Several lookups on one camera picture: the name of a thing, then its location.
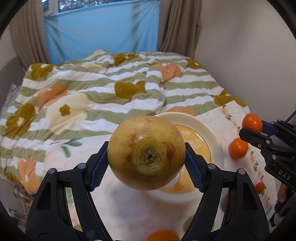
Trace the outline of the small mandarin front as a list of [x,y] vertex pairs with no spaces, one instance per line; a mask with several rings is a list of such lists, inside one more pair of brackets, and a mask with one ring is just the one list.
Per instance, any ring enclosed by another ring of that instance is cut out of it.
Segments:
[[256,133],[261,133],[263,130],[263,122],[256,114],[249,113],[242,120],[242,128],[247,128]]

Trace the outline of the large yellow-brown pear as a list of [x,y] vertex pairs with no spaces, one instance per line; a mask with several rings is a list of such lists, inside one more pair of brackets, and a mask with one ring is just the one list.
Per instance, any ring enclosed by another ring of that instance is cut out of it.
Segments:
[[107,147],[109,166],[124,185],[151,191],[169,184],[181,171],[185,141],[171,122],[136,116],[122,122]]

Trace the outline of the orange near plate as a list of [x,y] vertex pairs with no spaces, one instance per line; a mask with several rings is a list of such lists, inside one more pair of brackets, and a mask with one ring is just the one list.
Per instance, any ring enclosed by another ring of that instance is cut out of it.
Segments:
[[243,158],[248,152],[248,143],[241,140],[241,138],[235,138],[228,146],[229,156],[236,160]]

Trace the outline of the small orange tomato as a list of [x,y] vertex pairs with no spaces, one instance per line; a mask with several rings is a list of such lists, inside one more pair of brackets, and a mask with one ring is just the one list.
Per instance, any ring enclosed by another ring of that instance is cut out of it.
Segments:
[[265,190],[265,184],[261,181],[255,185],[255,190],[257,194],[261,194]]

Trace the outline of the green apple right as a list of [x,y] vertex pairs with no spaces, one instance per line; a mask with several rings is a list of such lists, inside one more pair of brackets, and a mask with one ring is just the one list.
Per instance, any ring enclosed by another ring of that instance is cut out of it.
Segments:
[[186,221],[183,224],[183,232],[186,232],[188,230],[193,218],[194,218],[194,216],[191,215],[189,218],[186,219]]

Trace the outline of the cream duck plate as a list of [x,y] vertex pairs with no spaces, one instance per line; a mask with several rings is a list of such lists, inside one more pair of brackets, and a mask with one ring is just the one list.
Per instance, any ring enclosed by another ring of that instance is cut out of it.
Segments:
[[[190,144],[196,154],[203,156],[207,163],[213,163],[219,168],[223,167],[222,146],[208,126],[185,113],[168,112],[157,116],[173,123],[182,134],[184,141]],[[202,193],[193,186],[186,167],[183,167],[168,185],[149,191],[148,195],[173,204],[190,203],[202,198]]]

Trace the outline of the large orange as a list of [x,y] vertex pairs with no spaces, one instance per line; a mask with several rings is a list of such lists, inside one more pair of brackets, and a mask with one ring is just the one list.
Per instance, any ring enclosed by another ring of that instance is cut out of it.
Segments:
[[159,230],[150,234],[146,241],[180,241],[180,238],[171,230]]

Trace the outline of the green striped floral duvet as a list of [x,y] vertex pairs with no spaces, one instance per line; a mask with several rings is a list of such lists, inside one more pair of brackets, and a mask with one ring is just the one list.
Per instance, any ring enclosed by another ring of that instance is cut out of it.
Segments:
[[177,109],[203,114],[230,95],[202,65],[175,53],[111,53],[32,64],[1,116],[1,178],[35,194],[46,171],[81,162],[82,139],[124,120]]

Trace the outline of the patterned pillow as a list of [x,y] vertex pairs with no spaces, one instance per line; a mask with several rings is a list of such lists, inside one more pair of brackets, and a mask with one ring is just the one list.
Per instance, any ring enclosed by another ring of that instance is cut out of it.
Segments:
[[12,105],[13,101],[16,100],[16,98],[18,97],[18,94],[20,93],[20,90],[21,90],[21,86],[16,86],[14,83],[10,85],[10,88],[6,95],[6,99],[1,108],[1,118],[6,113],[8,108]]

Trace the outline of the right beige curtain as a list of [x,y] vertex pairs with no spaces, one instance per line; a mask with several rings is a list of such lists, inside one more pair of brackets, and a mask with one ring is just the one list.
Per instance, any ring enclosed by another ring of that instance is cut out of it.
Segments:
[[201,0],[160,1],[157,50],[194,58],[197,48]]

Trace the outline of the beige curtain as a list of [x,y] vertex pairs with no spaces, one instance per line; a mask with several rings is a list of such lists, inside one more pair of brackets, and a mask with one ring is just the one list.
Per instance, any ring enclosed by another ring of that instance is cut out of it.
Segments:
[[50,64],[41,1],[27,1],[11,20],[13,46],[23,68],[34,63]]
[[157,50],[194,58],[197,48],[201,0],[160,1]]

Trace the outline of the grey upholstered headboard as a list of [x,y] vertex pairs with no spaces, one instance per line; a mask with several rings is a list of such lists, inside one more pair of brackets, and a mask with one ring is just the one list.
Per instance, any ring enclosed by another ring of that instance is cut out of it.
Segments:
[[10,85],[20,86],[24,75],[24,68],[17,57],[13,58],[1,69],[1,108],[8,95]]

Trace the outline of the blue cloth under window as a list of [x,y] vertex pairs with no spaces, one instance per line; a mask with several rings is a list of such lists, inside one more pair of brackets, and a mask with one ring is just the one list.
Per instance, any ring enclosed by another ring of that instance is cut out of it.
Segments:
[[113,53],[157,50],[159,1],[118,1],[46,16],[54,64],[85,58],[98,49]]

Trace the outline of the left beige curtain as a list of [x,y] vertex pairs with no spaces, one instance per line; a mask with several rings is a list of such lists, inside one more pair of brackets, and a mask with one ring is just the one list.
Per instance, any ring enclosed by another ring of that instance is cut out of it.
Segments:
[[11,20],[13,46],[23,68],[34,63],[50,64],[41,1],[27,1]]

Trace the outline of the window with white frame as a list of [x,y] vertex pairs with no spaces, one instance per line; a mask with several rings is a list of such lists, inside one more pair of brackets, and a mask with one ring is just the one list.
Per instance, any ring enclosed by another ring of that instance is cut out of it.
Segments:
[[101,11],[111,15],[132,15],[143,9],[156,9],[160,1],[34,1],[33,9],[43,16],[68,11]]

